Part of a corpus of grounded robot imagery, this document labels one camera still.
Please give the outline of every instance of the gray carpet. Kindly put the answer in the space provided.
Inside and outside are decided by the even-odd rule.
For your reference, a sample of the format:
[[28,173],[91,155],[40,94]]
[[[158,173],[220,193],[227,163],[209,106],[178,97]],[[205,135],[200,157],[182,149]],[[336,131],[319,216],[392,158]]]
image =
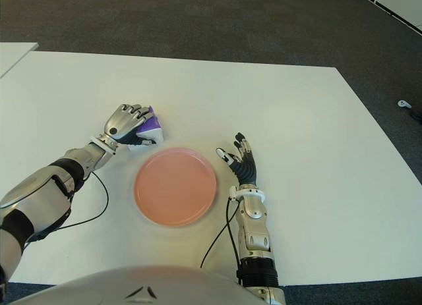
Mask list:
[[[41,51],[336,67],[422,181],[422,37],[367,0],[1,0]],[[417,304],[420,279],[289,287],[293,304]]]

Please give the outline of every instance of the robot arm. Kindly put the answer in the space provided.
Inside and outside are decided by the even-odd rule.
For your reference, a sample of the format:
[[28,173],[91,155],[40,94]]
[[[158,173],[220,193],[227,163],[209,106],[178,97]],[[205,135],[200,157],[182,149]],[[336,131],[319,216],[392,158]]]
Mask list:
[[105,124],[103,134],[36,171],[0,201],[0,302],[25,242],[43,239],[64,223],[75,192],[115,154],[118,143],[155,144],[136,136],[137,128],[152,116],[147,107],[122,104]]
[[236,220],[239,224],[239,259],[237,277],[243,287],[271,305],[286,305],[278,276],[270,234],[266,228],[268,212],[265,195],[256,187],[256,167],[251,147],[238,133],[235,146],[241,158],[218,148],[217,154],[229,165],[239,180],[239,188],[232,186],[229,199],[239,202]]

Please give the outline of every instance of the round plate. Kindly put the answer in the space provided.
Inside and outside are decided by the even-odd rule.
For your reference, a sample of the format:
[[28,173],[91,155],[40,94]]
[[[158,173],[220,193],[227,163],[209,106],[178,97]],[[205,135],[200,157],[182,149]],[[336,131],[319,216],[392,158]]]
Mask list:
[[216,195],[216,176],[199,153],[170,148],[149,158],[135,179],[138,208],[151,221],[183,226],[210,208]]

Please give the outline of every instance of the white table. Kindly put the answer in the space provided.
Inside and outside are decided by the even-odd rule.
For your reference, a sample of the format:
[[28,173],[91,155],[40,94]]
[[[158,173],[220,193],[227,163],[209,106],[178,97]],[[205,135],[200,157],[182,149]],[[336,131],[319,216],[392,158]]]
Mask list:
[[[84,146],[120,103],[153,105],[166,136],[144,152],[120,148],[98,172],[110,193],[106,213],[31,244],[12,281],[57,284],[135,264],[198,267],[235,184],[214,150],[234,151],[237,131],[253,147],[268,198],[281,285],[422,275],[422,187],[334,68],[32,52],[0,90],[0,194]],[[148,157],[176,146],[211,162],[218,194],[195,224],[170,229],[137,211],[132,187]],[[92,178],[68,223],[103,205]],[[227,234],[205,267],[235,277]]]
[[0,43],[0,78],[37,47],[37,43]]

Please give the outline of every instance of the black wire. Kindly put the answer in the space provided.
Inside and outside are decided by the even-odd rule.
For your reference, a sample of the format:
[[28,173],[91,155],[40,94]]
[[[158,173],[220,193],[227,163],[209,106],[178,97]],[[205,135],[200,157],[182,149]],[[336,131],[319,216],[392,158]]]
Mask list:
[[231,229],[230,229],[230,222],[229,222],[229,204],[230,204],[230,199],[227,200],[227,206],[226,206],[226,225],[227,225],[227,229],[229,231],[229,235],[230,235],[230,240],[231,240],[231,244],[233,245],[233,250],[235,252],[235,257],[236,257],[236,264],[237,264],[237,270],[240,270],[240,261],[239,261],[239,255],[237,254],[237,249],[236,249],[236,244],[235,241],[233,239],[233,235],[231,233]]
[[[235,217],[237,210],[239,209],[239,204],[237,204],[236,210],[234,211],[233,215],[230,217],[229,219],[229,223],[231,222],[231,220],[233,219],[233,217]],[[223,229],[218,233],[217,237],[214,239],[214,241],[212,242],[212,244],[210,245],[210,247],[208,248],[208,250],[205,253],[205,256],[202,259],[202,262],[200,263],[200,268],[202,268],[202,266],[204,265],[205,259],[208,256],[208,254],[210,253],[212,247],[214,246],[214,244],[216,243],[217,239],[220,237],[220,235],[224,232],[224,229],[226,229],[227,227],[227,223],[224,225]]]
[[105,207],[104,207],[104,209],[102,210],[102,212],[101,212],[101,213],[99,213],[97,216],[95,216],[95,217],[93,217],[93,218],[89,218],[89,219],[87,219],[87,220],[85,220],[85,221],[80,221],[79,223],[75,223],[75,224],[67,225],[67,226],[64,226],[64,227],[60,227],[60,228],[55,229],[54,231],[59,231],[59,230],[61,230],[61,229],[66,229],[66,228],[69,228],[69,227],[73,227],[73,226],[77,226],[77,225],[85,224],[85,223],[87,223],[87,222],[89,222],[89,221],[93,221],[94,219],[97,219],[97,218],[99,218],[99,216],[103,215],[103,213],[106,211],[106,209],[107,209],[107,207],[108,207],[108,202],[109,202],[109,196],[108,196],[108,191],[107,191],[107,188],[106,188],[106,186],[104,185],[103,181],[101,181],[101,179],[98,177],[98,175],[97,175],[97,174],[95,174],[94,172],[92,172],[92,174],[93,174],[93,175],[95,175],[95,177],[99,180],[99,182],[101,183],[101,185],[103,186],[103,188],[104,188],[104,190],[105,190],[105,194],[106,194],[106,196],[107,196],[107,202],[105,203]]

